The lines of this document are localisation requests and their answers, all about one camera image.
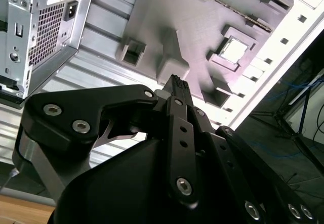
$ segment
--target wooden surface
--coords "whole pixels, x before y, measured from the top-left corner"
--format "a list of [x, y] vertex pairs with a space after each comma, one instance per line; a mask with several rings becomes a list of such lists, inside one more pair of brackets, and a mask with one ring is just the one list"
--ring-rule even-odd
[[53, 210], [52, 206], [0, 196], [0, 224], [47, 224]]

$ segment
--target ventilation grille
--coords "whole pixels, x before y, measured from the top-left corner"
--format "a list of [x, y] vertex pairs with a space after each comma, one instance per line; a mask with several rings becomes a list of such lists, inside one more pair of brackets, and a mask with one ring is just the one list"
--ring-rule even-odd
[[29, 65], [33, 69], [55, 52], [64, 4], [54, 5], [39, 12], [36, 46], [29, 49]]

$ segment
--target usb port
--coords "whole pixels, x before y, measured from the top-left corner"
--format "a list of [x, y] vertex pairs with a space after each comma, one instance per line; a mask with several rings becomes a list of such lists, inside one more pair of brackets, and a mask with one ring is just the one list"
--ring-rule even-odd
[[15, 35], [22, 38], [23, 34], [24, 25], [19, 25], [18, 23], [15, 23]]

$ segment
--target blue cable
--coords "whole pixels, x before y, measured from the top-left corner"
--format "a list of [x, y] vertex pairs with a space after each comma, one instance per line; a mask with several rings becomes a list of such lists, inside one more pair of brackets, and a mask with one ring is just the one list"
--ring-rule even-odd
[[[287, 82], [283, 82], [283, 83], [286, 84], [286, 85], [291, 86], [292, 88], [288, 90], [288, 91], [291, 91], [291, 90], [293, 90], [293, 89], [297, 89], [297, 88], [313, 87], [313, 86], [316, 86], [316, 85], [318, 85], [319, 83], [322, 83], [322, 82], [324, 82], [324, 81], [323, 81], [323, 80], [318, 80], [318, 81], [316, 81], [315, 83], [313, 83], [312, 85], [308, 85], [309, 82], [308, 82], [308, 83], [301, 84], [301, 85], [294, 85], [294, 84], [290, 84], [290, 83], [287, 83]], [[276, 95], [276, 96], [273, 96], [273, 97], [271, 97], [271, 98], [267, 98], [267, 99], [264, 99], [264, 100], [267, 100], [267, 101], [269, 100], [269, 101], [271, 101], [271, 100], [274, 100], [274, 99], [280, 98], [282, 95], [285, 95], [286, 93], [287, 93], [287, 91], [284, 91], [284, 92], [282, 92], [282, 93], [280, 93], [280, 94], [278, 94], [278, 95]]]
[[285, 81], [281, 81], [283, 84], [286, 84], [288, 86], [292, 86], [292, 87], [296, 87], [296, 88], [306, 88], [306, 87], [310, 87], [310, 86], [316, 86], [318, 85], [319, 83], [322, 82], [322, 80], [318, 80], [316, 82], [314, 82], [312, 85], [308, 85], [308, 83], [304, 83], [304, 84], [301, 84], [301, 85], [294, 85], [294, 84], [291, 84], [291, 83], [288, 83], [288, 82], [285, 82]]
[[248, 143], [251, 144], [251, 145], [253, 145], [253, 146], [256, 146], [256, 147], [261, 148], [263, 151], [265, 151], [267, 154], [269, 154], [270, 156], [272, 156], [274, 158], [279, 158], [279, 159], [283, 159], [283, 158], [293, 158], [293, 157], [297, 157], [299, 155], [302, 155], [302, 152], [297, 152], [297, 153], [294, 153], [294, 154], [291, 154], [291, 155], [279, 156], [279, 155], [276, 155], [273, 152], [271, 152], [271, 150], [269, 150], [269, 148], [267, 148], [266, 146], [262, 145], [261, 143], [251, 142], [251, 141], [249, 141]]

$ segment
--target metal panel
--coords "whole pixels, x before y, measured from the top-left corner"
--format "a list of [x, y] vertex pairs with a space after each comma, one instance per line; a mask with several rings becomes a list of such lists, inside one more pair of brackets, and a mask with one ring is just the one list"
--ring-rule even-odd
[[90, 6], [87, 23], [104, 30], [106, 33], [122, 37], [127, 20], [116, 16], [116, 14], [92, 4]]
[[[44, 91], [53, 92], [138, 83], [144, 84], [152, 90], [161, 89], [162, 86], [158, 85], [156, 80], [127, 69], [115, 60], [115, 53], [119, 46], [118, 38], [122, 34], [119, 25], [110, 24], [110, 28], [119, 29], [106, 31], [106, 27], [98, 27], [99, 22], [96, 21], [103, 21], [105, 17], [110, 17], [113, 21], [125, 20], [127, 17], [124, 15], [131, 14], [134, 3], [135, 0], [93, 0], [92, 5], [97, 6], [101, 12], [94, 13], [94, 18], [88, 16], [79, 53], [44, 87]], [[235, 86], [238, 95], [246, 93], [244, 98], [233, 95], [223, 106], [223, 109], [206, 104], [201, 99], [193, 98], [194, 104], [202, 108], [212, 120], [214, 128], [220, 124], [230, 124], [236, 128], [243, 121], [324, 28], [323, 12], [323, 3], [314, 10], [301, 2], [298, 3], [297, 0], [295, 1], [295, 8], [292, 9], [289, 17], [281, 23], [278, 32], [273, 35], [273, 38], [266, 44], [266, 48], [251, 63], [253, 67], [248, 68], [239, 81], [239, 84], [251, 84], [253, 87]], [[300, 15], [305, 16], [307, 20], [303, 23], [300, 22], [298, 20]], [[280, 39], [283, 37], [290, 41], [286, 46], [280, 44]], [[258, 80], [256, 82], [250, 80], [252, 77]], [[2, 146], [0, 161], [11, 162], [11, 152], [21, 112], [0, 106], [0, 146]], [[114, 141], [107, 146], [94, 149], [90, 164], [95, 166], [144, 138], [145, 134], [138, 134], [134, 139]]]

